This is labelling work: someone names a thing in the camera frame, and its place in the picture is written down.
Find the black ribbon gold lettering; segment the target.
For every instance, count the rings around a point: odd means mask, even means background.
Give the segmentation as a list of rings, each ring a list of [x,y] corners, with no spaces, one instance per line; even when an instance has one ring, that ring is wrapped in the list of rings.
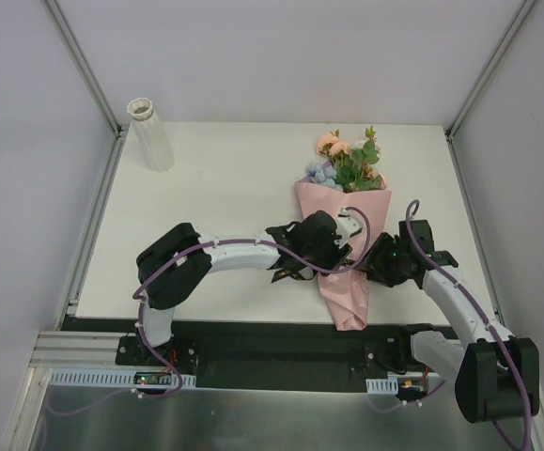
[[[271,283],[280,282],[285,279],[292,279],[295,281],[311,281],[314,280],[318,275],[328,276],[328,275],[337,275],[345,273],[352,270],[359,270],[361,264],[357,263],[352,259],[344,259],[337,269],[330,270],[328,272],[319,272],[308,266],[303,267],[302,269],[296,271],[292,269],[277,269],[273,272]]]

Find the pink flower bouquet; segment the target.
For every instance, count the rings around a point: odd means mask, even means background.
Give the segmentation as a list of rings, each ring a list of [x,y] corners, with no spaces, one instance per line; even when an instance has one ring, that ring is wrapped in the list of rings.
[[[372,125],[364,137],[348,142],[340,130],[322,135],[315,145],[324,163],[311,163],[295,184],[303,216],[318,210],[335,219],[354,219],[362,231],[348,240],[351,248],[342,269],[352,265],[384,231],[392,193],[377,165],[381,149]],[[363,272],[354,269],[318,277],[319,293],[334,326],[341,332],[361,331],[367,325],[369,288]]]

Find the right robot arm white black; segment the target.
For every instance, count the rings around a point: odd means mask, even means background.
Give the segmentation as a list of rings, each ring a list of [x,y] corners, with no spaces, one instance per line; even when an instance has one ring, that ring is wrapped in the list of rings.
[[[537,415],[539,353],[530,338],[515,336],[492,319],[467,288],[457,261],[434,247],[428,221],[402,221],[392,236],[381,233],[362,261],[368,280],[393,288],[413,281],[440,308],[458,343],[430,324],[400,327],[376,352],[394,373],[420,365],[434,370],[455,391],[470,423]]]

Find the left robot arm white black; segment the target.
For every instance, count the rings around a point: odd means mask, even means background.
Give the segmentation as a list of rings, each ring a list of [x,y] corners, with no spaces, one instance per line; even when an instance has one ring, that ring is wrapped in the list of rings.
[[[148,365],[167,359],[175,307],[206,275],[258,269],[273,272],[274,282],[310,280],[339,270],[352,251],[349,240],[362,230],[346,209],[335,217],[317,210],[300,222],[244,237],[202,235],[190,223],[176,225],[136,259],[140,286],[135,299],[141,304],[137,354]]]

